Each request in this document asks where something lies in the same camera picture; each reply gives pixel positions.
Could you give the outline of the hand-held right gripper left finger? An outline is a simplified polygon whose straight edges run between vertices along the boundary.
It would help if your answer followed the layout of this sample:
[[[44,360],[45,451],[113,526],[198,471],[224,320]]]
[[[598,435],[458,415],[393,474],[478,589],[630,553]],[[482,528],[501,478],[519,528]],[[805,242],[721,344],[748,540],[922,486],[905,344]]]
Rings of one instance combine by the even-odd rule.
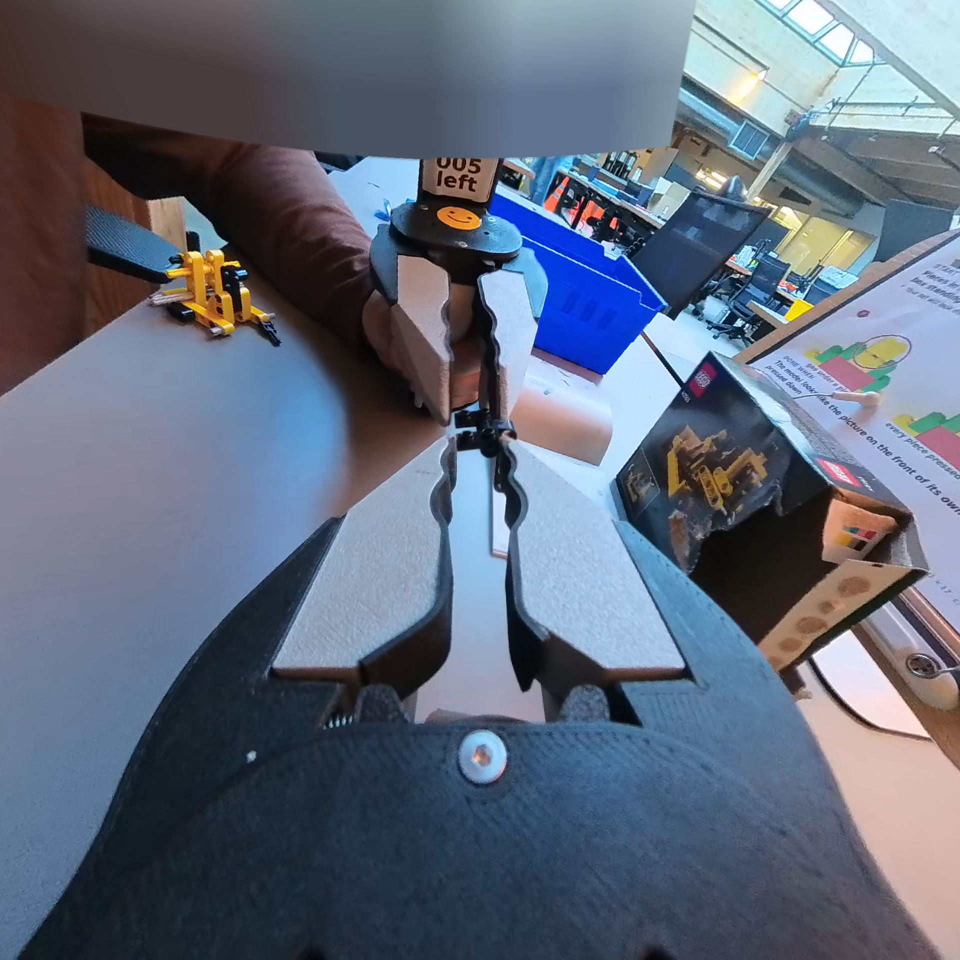
[[[456,442],[437,439],[341,519],[271,671],[413,695],[450,654]]]

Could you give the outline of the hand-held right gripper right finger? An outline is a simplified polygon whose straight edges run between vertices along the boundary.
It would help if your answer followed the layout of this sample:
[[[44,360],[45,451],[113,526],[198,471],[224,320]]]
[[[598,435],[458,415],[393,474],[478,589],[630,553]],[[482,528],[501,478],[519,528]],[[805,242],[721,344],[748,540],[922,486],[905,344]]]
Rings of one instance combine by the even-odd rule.
[[[686,663],[611,514],[519,440],[502,443],[510,661],[522,690],[680,678]]]

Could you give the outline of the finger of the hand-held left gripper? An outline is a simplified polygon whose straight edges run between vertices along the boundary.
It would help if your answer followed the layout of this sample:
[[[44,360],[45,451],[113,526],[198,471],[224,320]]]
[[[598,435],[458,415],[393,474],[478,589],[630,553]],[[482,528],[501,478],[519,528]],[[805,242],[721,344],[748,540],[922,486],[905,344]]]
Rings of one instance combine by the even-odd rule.
[[[391,318],[402,374],[414,399],[441,426],[450,424],[452,413],[449,306],[450,277],[442,267],[421,256],[397,258]]]
[[[537,333],[523,274],[490,271],[478,277],[474,328],[482,346],[479,400],[494,419],[510,420]]]

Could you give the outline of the black lego beam assembly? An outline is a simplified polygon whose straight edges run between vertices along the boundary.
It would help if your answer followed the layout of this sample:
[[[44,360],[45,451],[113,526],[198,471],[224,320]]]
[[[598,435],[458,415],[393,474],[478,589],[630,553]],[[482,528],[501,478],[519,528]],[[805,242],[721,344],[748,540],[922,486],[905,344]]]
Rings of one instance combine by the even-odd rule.
[[[478,450],[492,463],[492,486],[500,494],[505,492],[509,465],[504,444],[518,437],[512,420],[494,416],[490,410],[461,409],[455,411],[453,425],[458,451]]]

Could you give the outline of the person's left forearm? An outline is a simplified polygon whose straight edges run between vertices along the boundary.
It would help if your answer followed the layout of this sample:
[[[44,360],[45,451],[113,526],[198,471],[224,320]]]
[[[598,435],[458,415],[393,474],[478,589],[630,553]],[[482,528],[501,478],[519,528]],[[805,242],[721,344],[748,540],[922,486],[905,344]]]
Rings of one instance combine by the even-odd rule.
[[[293,306],[365,347],[371,239],[309,150],[81,115],[88,158],[145,200],[183,197]]]

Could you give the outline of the dark lego set box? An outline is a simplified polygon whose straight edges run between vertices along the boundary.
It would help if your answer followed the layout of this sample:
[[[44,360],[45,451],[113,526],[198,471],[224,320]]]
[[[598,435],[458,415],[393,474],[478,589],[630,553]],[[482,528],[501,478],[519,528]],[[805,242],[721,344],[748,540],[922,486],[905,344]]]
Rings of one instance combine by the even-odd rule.
[[[709,352],[616,475],[626,519],[776,672],[929,573],[912,512],[765,374]]]

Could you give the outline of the yellow lego model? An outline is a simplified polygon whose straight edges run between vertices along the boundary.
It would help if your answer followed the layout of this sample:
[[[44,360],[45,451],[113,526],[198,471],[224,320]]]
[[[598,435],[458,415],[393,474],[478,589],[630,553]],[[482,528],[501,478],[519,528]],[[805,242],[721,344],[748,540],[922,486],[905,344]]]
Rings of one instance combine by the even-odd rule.
[[[222,249],[186,249],[171,257],[165,277],[170,282],[182,280],[183,285],[150,294],[150,306],[163,308],[181,323],[196,323],[214,338],[249,326],[273,346],[281,345],[275,314],[253,305],[247,270],[239,261],[228,259]]]

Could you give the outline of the person's left hand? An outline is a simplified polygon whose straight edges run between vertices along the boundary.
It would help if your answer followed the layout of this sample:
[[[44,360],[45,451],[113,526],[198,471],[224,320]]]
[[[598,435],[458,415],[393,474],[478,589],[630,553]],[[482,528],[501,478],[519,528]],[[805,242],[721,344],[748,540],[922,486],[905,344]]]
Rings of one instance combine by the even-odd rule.
[[[403,378],[419,392],[419,378],[402,344],[400,330],[392,307],[382,294],[373,291],[361,314],[362,332],[379,361],[386,369]],[[483,344],[470,336],[453,345],[450,365],[449,397],[452,411],[473,405],[478,400],[481,380]]]

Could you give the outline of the blue plastic bin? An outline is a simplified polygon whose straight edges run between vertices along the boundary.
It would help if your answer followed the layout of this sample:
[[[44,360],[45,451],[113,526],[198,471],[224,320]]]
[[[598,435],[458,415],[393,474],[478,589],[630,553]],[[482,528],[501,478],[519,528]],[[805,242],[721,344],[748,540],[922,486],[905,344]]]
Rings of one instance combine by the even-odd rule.
[[[666,302],[633,262],[497,191],[491,214],[513,223],[546,274],[545,304],[534,346],[596,375],[606,375]]]

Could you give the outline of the white poster clamp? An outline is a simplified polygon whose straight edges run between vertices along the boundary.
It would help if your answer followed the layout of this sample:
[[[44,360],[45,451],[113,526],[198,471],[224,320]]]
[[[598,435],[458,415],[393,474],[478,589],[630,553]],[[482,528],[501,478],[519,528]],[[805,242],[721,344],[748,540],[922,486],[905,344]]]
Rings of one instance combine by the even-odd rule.
[[[959,710],[959,666],[945,666],[929,654],[912,653],[904,669],[915,696],[932,709]]]

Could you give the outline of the printed instruction poster board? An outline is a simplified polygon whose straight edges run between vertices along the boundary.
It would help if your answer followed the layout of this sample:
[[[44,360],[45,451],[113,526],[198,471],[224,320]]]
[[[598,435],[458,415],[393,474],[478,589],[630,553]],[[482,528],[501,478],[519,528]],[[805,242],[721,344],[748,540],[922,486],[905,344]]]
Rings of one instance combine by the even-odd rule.
[[[958,230],[918,243],[744,350],[793,395],[846,390],[875,406],[808,408],[914,515],[930,573],[925,601],[959,610]]]

